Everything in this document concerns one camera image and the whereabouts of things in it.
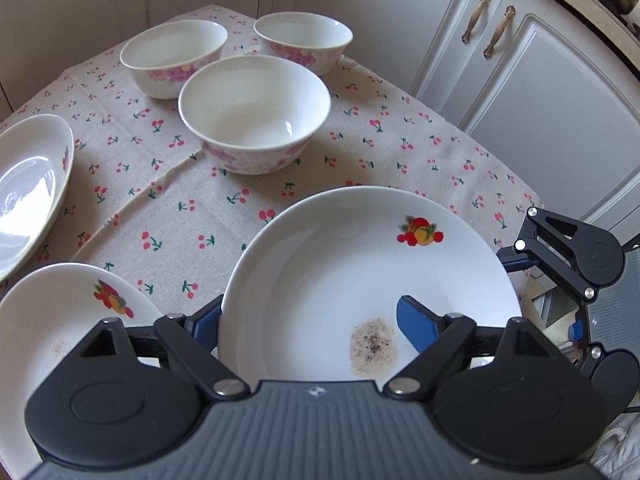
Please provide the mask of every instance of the table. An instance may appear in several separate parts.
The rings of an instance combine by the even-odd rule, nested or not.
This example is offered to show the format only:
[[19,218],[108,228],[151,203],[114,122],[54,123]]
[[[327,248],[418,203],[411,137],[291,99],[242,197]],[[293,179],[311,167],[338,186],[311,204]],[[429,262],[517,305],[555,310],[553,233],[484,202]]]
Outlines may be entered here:
[[[217,6],[178,16],[229,31],[223,57],[258,53],[254,20]],[[289,205],[370,184],[409,190],[460,215],[497,250],[514,242],[539,197],[503,163],[423,104],[343,57],[323,79],[332,111],[300,158],[266,176],[216,167],[177,102],[146,97],[121,45],[66,70],[0,131],[38,113],[71,125],[75,161],[59,218],[36,256],[0,283],[76,261],[135,284],[163,313],[191,314],[224,292],[247,244]],[[526,273],[511,275],[519,294]]]

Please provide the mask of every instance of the gray ribbed panel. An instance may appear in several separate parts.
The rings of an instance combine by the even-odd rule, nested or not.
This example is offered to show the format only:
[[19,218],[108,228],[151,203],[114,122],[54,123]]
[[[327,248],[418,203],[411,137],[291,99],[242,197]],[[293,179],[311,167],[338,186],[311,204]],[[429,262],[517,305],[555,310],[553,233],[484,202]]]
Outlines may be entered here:
[[[310,394],[325,389],[319,397]],[[590,466],[501,472],[449,446],[423,408],[380,395],[373,382],[263,383],[219,403],[188,442],[148,465],[87,473],[47,463],[30,480],[597,480]]]
[[640,251],[625,254],[625,270],[587,307],[591,341],[625,348],[640,358]]

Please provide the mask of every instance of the countertop edge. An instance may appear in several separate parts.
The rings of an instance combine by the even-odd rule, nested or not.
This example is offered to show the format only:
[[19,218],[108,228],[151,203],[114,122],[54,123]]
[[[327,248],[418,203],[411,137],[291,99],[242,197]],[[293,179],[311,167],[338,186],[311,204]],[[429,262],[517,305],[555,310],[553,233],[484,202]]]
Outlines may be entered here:
[[587,25],[640,81],[640,42],[596,0],[555,0]]

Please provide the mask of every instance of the plate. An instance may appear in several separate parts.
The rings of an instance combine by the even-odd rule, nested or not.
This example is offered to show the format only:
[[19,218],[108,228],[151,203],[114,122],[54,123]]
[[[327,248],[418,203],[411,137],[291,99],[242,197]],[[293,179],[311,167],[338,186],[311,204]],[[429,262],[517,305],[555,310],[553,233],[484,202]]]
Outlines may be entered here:
[[442,206],[385,187],[317,194],[242,254],[223,298],[220,360],[252,388],[261,379],[381,388],[417,355],[396,323],[405,294],[485,326],[521,315],[491,248]]
[[74,134],[42,114],[0,135],[0,282],[37,250],[56,221],[74,161]]
[[105,317],[146,326],[162,316],[133,285],[85,264],[54,264],[0,301],[0,462],[14,479],[40,462],[24,425],[27,400],[62,358]]

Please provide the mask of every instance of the ornate handle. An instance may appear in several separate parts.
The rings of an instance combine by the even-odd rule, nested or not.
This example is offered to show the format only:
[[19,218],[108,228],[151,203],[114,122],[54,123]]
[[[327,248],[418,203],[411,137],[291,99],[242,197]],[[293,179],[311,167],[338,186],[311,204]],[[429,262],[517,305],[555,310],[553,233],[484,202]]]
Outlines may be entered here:
[[502,33],[504,32],[504,29],[507,27],[507,24],[511,21],[511,19],[515,15],[516,15],[516,8],[514,6],[512,6],[512,5],[507,7],[507,10],[504,13],[504,16],[502,17],[502,21],[495,28],[495,32],[491,37],[491,41],[489,42],[489,45],[487,46],[487,48],[484,50],[484,57],[485,58],[491,59],[494,56],[494,46],[495,46],[495,44],[498,43],[498,40],[500,40],[500,37],[502,36]]
[[480,14],[482,14],[482,10],[489,4],[491,0],[480,0],[480,3],[476,7],[476,10],[471,14],[471,18],[469,18],[469,24],[466,26],[466,31],[462,35],[462,43],[467,44],[471,41],[471,32],[474,30],[476,23],[478,22],[478,18],[480,18]]

